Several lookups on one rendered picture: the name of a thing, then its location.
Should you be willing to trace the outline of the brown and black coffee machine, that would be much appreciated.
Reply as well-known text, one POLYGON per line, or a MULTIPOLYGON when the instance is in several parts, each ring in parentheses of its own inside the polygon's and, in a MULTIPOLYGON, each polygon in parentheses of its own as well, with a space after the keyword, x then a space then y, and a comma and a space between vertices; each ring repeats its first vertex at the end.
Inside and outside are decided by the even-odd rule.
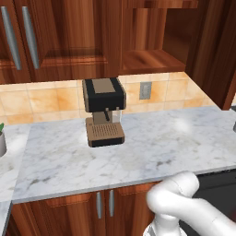
POLYGON ((126 93, 117 77, 84 79, 83 98, 86 112, 88 145, 91 148, 120 145, 124 142, 124 130, 120 117, 112 113, 126 108, 126 93))

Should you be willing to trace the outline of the wooden base cabinet door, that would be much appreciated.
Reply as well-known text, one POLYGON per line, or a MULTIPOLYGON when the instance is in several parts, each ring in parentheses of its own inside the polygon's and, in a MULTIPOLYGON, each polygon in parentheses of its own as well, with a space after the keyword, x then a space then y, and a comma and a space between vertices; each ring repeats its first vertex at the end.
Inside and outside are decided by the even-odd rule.
POLYGON ((104 194, 100 194, 101 219, 96 193, 14 204, 6 236, 105 236, 104 194))
POLYGON ((143 236, 146 227, 154 219, 147 205, 147 192, 154 183, 143 183, 113 188, 114 215, 109 213, 109 192, 105 191, 106 236, 143 236))

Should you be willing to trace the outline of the grey potted plant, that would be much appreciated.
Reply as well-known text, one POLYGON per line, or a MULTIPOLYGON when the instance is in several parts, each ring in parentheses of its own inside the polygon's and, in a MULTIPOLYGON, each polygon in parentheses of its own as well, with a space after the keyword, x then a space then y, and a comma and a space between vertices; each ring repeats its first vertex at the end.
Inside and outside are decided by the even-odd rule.
POLYGON ((6 138, 4 134, 4 123, 0 124, 0 158, 6 154, 6 138))

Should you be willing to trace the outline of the tall wooden cabinet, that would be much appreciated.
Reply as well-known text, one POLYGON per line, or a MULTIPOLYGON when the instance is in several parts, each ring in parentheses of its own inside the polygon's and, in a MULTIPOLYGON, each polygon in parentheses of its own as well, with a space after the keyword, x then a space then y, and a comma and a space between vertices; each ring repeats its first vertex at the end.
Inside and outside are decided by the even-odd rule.
POLYGON ((236 0, 199 0, 186 74, 221 110, 236 93, 236 0))

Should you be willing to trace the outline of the grey wall power outlet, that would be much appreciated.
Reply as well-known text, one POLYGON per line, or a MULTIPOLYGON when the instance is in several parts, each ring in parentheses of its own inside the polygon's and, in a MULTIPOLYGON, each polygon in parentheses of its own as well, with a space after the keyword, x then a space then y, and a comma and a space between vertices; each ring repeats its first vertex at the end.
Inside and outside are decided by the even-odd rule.
POLYGON ((141 100, 149 100, 151 96, 151 82, 141 82, 140 83, 140 91, 139 91, 139 99, 141 100))

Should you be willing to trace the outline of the wooden wall cabinet door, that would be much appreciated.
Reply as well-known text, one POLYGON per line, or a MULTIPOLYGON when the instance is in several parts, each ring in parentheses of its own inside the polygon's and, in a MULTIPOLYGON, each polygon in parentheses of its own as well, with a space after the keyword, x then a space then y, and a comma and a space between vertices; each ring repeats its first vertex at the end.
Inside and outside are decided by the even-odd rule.
POLYGON ((117 77, 121 57, 121 0, 15 0, 33 82, 117 77), (29 10, 37 43, 35 69, 22 7, 29 10))
POLYGON ((18 24, 17 12, 14 0, 0 0, 0 85, 29 83, 30 71, 28 67, 27 57, 25 55, 24 44, 18 24), (15 32, 18 44, 18 53, 20 56, 21 69, 17 70, 10 52, 4 22, 2 19, 1 7, 6 6, 10 16, 11 24, 15 32))

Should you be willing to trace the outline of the open wooden wall shelf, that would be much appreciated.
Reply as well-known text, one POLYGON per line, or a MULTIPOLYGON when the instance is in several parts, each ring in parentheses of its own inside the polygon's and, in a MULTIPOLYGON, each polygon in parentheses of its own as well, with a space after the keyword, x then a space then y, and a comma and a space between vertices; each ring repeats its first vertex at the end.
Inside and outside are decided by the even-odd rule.
POLYGON ((123 0, 120 73, 182 72, 198 0, 123 0))

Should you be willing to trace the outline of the black dishwasher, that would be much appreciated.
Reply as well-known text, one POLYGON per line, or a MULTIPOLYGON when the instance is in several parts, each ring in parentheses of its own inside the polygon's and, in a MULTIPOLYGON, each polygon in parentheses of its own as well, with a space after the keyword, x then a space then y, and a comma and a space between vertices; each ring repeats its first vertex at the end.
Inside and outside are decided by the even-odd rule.
POLYGON ((203 198, 236 222, 236 169, 197 176, 200 187, 194 198, 203 198))

